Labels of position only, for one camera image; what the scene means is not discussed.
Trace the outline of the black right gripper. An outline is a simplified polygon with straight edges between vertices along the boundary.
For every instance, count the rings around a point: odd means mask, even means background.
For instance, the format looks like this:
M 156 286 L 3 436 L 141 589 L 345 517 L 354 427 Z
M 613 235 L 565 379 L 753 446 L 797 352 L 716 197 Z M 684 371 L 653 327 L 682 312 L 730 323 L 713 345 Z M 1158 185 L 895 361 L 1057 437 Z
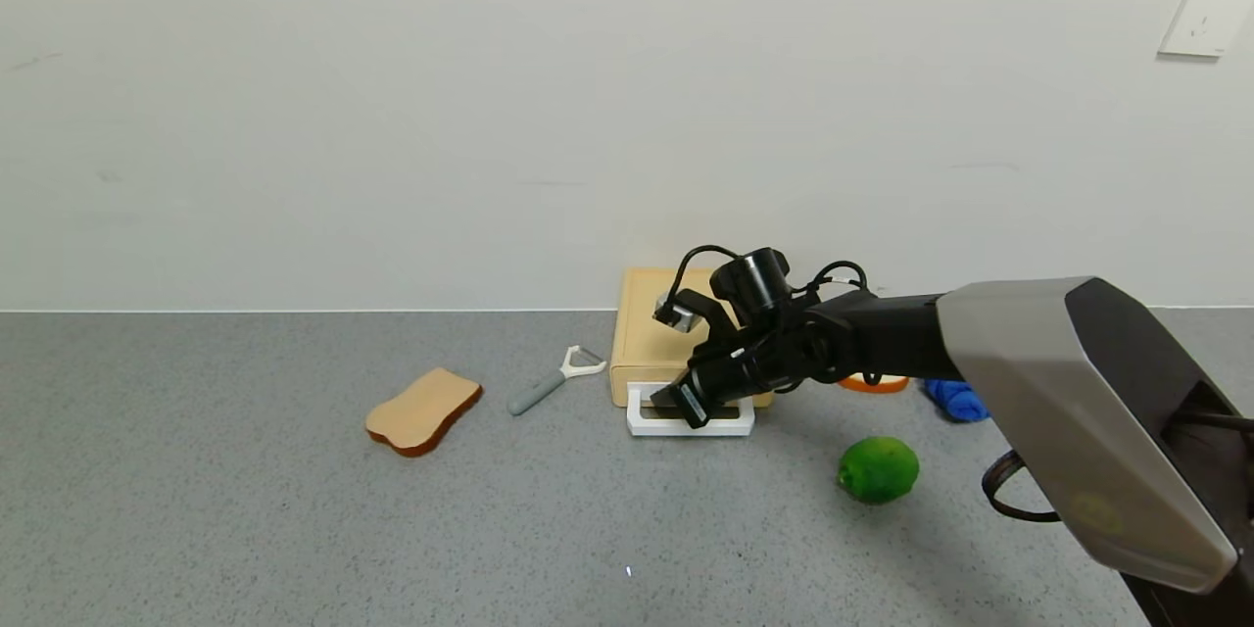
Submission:
M 703 429 L 719 421 L 717 414 L 727 405 L 739 409 L 741 429 L 752 429 L 755 423 L 756 382 L 744 357 L 712 357 L 690 362 L 673 382 L 666 382 L 650 393 L 650 404 L 660 409 L 675 409 L 690 429 Z

